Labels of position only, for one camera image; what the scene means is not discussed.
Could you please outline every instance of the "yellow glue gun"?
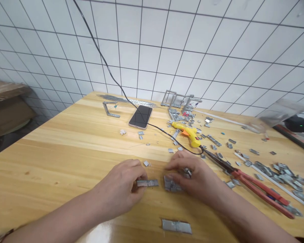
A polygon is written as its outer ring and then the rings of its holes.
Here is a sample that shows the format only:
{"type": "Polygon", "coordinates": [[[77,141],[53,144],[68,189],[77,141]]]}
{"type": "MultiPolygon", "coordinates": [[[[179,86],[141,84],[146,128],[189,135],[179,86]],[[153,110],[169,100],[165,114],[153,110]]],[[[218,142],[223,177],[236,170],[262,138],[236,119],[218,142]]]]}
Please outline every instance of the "yellow glue gun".
{"type": "Polygon", "coordinates": [[[197,128],[190,128],[186,127],[185,124],[178,123],[178,122],[168,122],[170,123],[174,128],[180,129],[182,131],[182,134],[189,137],[191,140],[192,147],[199,147],[200,146],[200,140],[197,137],[197,128]]]}

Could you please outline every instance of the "black cable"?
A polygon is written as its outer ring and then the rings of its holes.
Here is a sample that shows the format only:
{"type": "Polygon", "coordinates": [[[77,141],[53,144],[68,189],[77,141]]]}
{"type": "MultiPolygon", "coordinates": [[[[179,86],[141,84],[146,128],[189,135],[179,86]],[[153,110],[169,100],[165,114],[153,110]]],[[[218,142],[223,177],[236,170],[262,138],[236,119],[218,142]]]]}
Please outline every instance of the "black cable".
{"type": "MultiPolygon", "coordinates": [[[[98,50],[98,52],[99,52],[101,58],[104,60],[104,62],[105,62],[105,64],[106,64],[106,67],[107,67],[107,69],[108,69],[108,71],[109,71],[109,74],[110,74],[111,78],[112,78],[113,81],[115,81],[115,83],[121,88],[121,90],[122,90],[122,92],[124,93],[124,96],[125,96],[125,98],[127,99],[127,101],[128,101],[129,103],[131,103],[131,104],[136,108],[136,110],[138,110],[138,112],[141,114],[141,116],[142,116],[142,118],[143,118],[143,114],[140,112],[140,110],[137,108],[136,105],[134,105],[132,102],[130,102],[130,100],[127,98],[127,96],[126,96],[126,94],[125,94],[125,92],[124,92],[122,86],[119,85],[119,83],[115,80],[115,78],[114,78],[113,75],[111,74],[111,71],[110,71],[110,69],[109,69],[109,66],[108,66],[108,64],[107,64],[107,62],[106,62],[104,56],[101,54],[100,49],[99,49],[99,47],[97,46],[97,43],[95,42],[94,36],[92,35],[92,32],[91,32],[91,30],[90,30],[90,27],[89,27],[87,21],[85,20],[85,17],[84,17],[84,15],[83,15],[83,13],[82,13],[80,7],[78,6],[78,4],[77,4],[77,2],[76,2],[75,0],[73,0],[73,1],[74,1],[75,5],[77,6],[78,10],[79,10],[79,12],[80,12],[80,14],[81,14],[81,16],[82,16],[82,18],[83,18],[83,20],[84,20],[85,25],[87,26],[87,29],[88,29],[88,31],[89,31],[89,33],[90,33],[90,36],[91,36],[91,39],[93,40],[93,42],[94,42],[94,44],[95,44],[95,46],[96,46],[96,48],[97,48],[97,50],[98,50]]],[[[150,126],[153,126],[153,127],[157,128],[157,129],[159,129],[160,131],[164,132],[164,133],[167,134],[168,136],[172,137],[172,138],[173,138],[181,147],[183,147],[185,150],[188,150],[188,149],[186,149],[183,145],[181,145],[173,136],[171,136],[170,134],[168,134],[167,132],[165,132],[165,131],[162,130],[161,128],[159,128],[159,127],[157,127],[157,126],[155,126],[155,125],[152,125],[152,124],[150,124],[150,123],[147,123],[147,124],[150,125],[150,126]]],[[[201,152],[201,153],[194,153],[194,152],[191,152],[191,153],[192,153],[192,154],[195,154],[195,155],[201,155],[203,152],[204,152],[204,151],[203,151],[203,149],[202,149],[202,152],[201,152]]]]}

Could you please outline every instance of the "pliers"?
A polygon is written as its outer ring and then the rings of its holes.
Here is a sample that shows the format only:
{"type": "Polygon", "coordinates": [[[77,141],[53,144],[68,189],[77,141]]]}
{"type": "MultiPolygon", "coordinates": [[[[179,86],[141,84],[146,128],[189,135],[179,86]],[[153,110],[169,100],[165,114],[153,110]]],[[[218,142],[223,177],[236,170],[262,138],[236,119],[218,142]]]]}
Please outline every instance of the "pliers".
{"type": "Polygon", "coordinates": [[[231,174],[235,179],[240,180],[246,187],[248,187],[251,191],[257,194],[260,198],[266,201],[268,204],[276,208],[283,215],[287,216],[290,219],[294,219],[295,216],[285,209],[283,206],[278,204],[275,200],[279,201],[282,205],[288,206],[289,202],[284,199],[282,196],[271,190],[266,185],[262,184],[260,181],[254,179],[253,177],[245,174],[240,169],[234,168],[228,162],[218,158],[210,151],[203,149],[203,151],[220,167],[226,170],[229,174],[231,174]]]}

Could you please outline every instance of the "wooden table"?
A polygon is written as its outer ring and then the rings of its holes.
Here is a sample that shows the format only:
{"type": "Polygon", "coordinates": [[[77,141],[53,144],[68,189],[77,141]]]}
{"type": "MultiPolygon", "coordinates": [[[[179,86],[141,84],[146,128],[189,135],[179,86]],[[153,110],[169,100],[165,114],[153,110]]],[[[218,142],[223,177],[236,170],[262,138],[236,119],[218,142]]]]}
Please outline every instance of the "wooden table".
{"type": "MultiPolygon", "coordinates": [[[[146,168],[148,177],[158,179],[160,186],[148,188],[131,212],[97,226],[79,242],[236,242],[210,208],[183,192],[164,190],[163,168],[173,155],[168,153],[168,148],[176,151],[178,146],[153,127],[148,127],[144,139],[140,140],[137,134],[140,130],[128,126],[134,108],[119,103],[111,113],[121,117],[107,116],[103,100],[97,94],[87,95],[0,153],[0,233],[51,212],[91,189],[114,165],[137,158],[152,164],[146,168]],[[119,133],[121,129],[127,131],[123,136],[119,133]],[[161,218],[187,221],[193,234],[165,232],[161,228],[161,218]]],[[[169,120],[166,109],[155,108],[150,123],[173,134],[175,129],[168,128],[166,123],[169,120]]],[[[239,122],[250,119],[223,112],[211,113],[239,122]]],[[[197,113],[195,123],[199,126],[197,120],[204,125],[205,115],[197,113]]],[[[239,125],[219,119],[210,125],[211,128],[201,128],[203,133],[211,134],[223,144],[217,151],[232,164],[239,159],[225,146],[229,138],[237,141],[234,149],[249,154],[251,161],[258,160],[267,166],[274,162],[285,163],[295,174],[304,177],[304,150],[273,129],[268,131],[270,140],[264,142],[261,140],[263,135],[243,130],[239,125]],[[260,155],[250,153],[250,148],[259,151],[260,155]]],[[[178,135],[178,141],[189,146],[188,139],[181,135],[178,135]]],[[[209,139],[203,139],[201,143],[208,148],[212,144],[209,139]]],[[[206,159],[205,162],[222,180],[230,180],[211,161],[206,159]]],[[[240,168],[249,175],[255,172],[245,165],[240,168]]],[[[290,200],[304,215],[303,205],[268,180],[264,183],[290,200]]],[[[293,236],[304,237],[304,217],[288,219],[246,188],[233,190],[293,236]]]]}

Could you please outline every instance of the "phone screen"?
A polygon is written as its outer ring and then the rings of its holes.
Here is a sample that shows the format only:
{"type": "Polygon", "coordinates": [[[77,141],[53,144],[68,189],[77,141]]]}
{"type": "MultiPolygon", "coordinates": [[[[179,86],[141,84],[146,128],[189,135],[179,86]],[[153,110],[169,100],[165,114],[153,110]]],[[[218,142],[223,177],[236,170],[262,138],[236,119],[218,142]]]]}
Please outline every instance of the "phone screen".
{"type": "Polygon", "coordinates": [[[138,110],[136,110],[131,120],[129,121],[129,124],[136,127],[145,128],[147,126],[147,123],[149,122],[151,113],[152,108],[147,106],[139,106],[138,110]]]}

